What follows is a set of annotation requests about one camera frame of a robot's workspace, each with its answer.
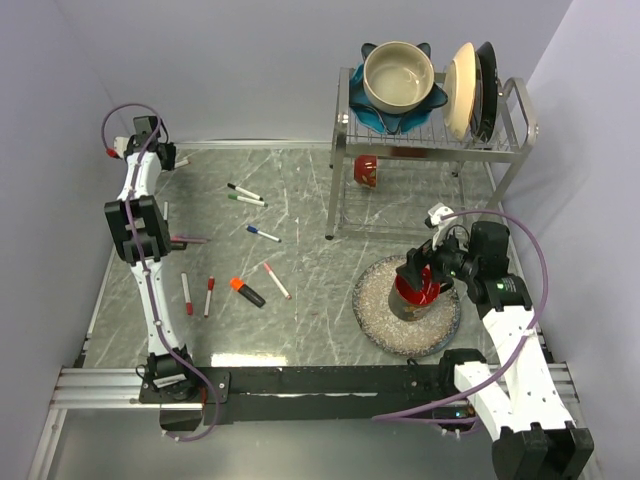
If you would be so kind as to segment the orange and black highlighter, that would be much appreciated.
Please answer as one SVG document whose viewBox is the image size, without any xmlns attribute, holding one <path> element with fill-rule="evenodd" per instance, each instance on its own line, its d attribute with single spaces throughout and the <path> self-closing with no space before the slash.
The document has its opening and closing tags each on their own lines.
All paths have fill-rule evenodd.
<svg viewBox="0 0 640 480">
<path fill-rule="evenodd" d="M 243 296 L 250 303 L 255 305 L 257 308 L 262 308 L 266 301 L 265 299 L 259 295 L 255 290 L 249 287 L 243 280 L 238 277 L 233 277 L 230 280 L 231 288 Z"/>
</svg>

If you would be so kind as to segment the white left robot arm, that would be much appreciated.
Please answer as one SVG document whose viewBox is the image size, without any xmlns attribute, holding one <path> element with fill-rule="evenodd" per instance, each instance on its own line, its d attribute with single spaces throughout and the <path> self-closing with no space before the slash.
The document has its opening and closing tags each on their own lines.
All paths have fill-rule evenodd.
<svg viewBox="0 0 640 480">
<path fill-rule="evenodd" d="M 175 165 L 176 148 L 156 115 L 133 119 L 134 134 L 118 138 L 107 150 L 122 159 L 127 173 L 116 200 L 104 214 L 119 258 L 131 269 L 147 327 L 148 356 L 139 367 L 143 391 L 161 401 L 184 402 L 194 397 L 199 378 L 192 371 L 186 343 L 170 320 L 162 260 L 172 251 L 168 221 L 154 196 L 161 172 Z"/>
</svg>

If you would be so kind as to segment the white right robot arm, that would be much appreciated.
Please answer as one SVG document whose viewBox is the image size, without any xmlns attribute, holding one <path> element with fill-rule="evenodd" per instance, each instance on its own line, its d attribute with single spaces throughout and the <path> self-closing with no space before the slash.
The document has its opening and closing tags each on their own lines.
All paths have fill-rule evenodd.
<svg viewBox="0 0 640 480">
<path fill-rule="evenodd" d="M 478 221 L 467 245 L 452 235 L 451 216 L 427 220 L 433 238 L 407 253 L 399 277 L 411 289 L 432 279 L 459 280 L 476 306 L 500 367 L 490 370 L 476 350 L 448 350 L 437 375 L 447 397 L 399 412 L 397 418 L 468 401 L 492 439 L 492 465 L 499 479 L 577 479 L 593 451 L 590 431 L 575 424 L 556 386 L 536 331 L 524 280 L 510 273 L 510 231 L 499 222 Z"/>
</svg>

